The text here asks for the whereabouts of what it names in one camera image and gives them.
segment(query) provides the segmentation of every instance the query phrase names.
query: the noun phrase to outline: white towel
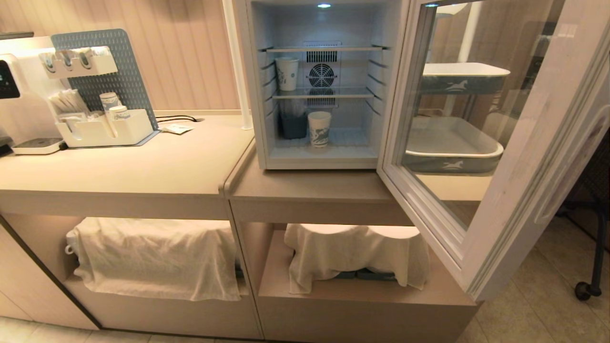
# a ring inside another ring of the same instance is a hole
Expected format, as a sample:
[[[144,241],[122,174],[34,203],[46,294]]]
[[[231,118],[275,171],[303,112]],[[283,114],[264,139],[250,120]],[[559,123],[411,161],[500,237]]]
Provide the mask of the white towel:
[[[428,245],[411,226],[288,224],[284,243],[296,251],[290,293],[311,293],[313,280],[369,268],[394,273],[398,284],[423,289],[429,274]]]
[[[86,218],[66,238],[78,242],[74,274],[93,292],[240,300],[228,221]]]

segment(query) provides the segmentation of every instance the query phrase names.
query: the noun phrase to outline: chair wheel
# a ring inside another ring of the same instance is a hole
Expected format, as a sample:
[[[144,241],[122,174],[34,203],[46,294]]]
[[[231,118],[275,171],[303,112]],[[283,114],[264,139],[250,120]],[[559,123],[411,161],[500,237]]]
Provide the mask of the chair wheel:
[[[574,287],[574,294],[576,298],[580,301],[586,301],[591,298],[591,294],[589,293],[589,284],[586,282],[579,282]]]

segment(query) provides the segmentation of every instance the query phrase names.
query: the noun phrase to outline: cabinet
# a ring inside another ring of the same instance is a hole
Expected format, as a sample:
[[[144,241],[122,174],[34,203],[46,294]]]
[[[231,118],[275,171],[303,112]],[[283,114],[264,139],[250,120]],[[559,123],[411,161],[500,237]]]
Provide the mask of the cabinet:
[[[0,225],[0,316],[98,330]]]
[[[160,134],[136,149],[78,149],[28,159],[0,159],[2,217],[103,328],[262,339],[247,277],[238,282],[239,301],[92,292],[74,275],[74,255],[64,252],[66,233],[84,217],[231,221],[223,184],[252,141],[253,132],[240,128],[238,115],[207,115],[203,119],[193,123],[195,129],[188,134]],[[66,168],[72,173],[66,174]],[[2,278],[0,290],[4,282],[20,286],[15,280]],[[48,318],[34,320],[79,327]]]
[[[269,173],[250,149],[225,189],[265,339],[453,343],[479,308],[433,252],[423,291],[333,279],[310,294],[289,292],[287,223],[413,225],[374,171]]]

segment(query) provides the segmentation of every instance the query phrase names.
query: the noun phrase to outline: beige wall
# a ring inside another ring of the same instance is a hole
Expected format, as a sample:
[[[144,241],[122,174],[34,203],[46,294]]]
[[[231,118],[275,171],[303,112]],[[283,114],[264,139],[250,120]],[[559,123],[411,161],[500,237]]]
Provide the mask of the beige wall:
[[[221,0],[0,0],[0,31],[122,28],[155,109],[238,109]]]

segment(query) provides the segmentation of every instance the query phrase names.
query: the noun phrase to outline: white tray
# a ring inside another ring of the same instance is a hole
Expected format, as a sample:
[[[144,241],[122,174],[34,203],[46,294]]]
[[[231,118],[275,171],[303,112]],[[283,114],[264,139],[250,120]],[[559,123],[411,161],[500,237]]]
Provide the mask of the white tray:
[[[59,133],[70,148],[86,146],[135,145],[153,133],[150,119],[144,109],[129,110],[131,117],[124,120],[84,121],[75,123],[70,131],[68,124],[56,123]]]
[[[422,94],[493,94],[502,89],[511,72],[483,63],[427,63]]]
[[[403,162],[417,172],[493,170],[504,148],[462,118],[415,117]]]

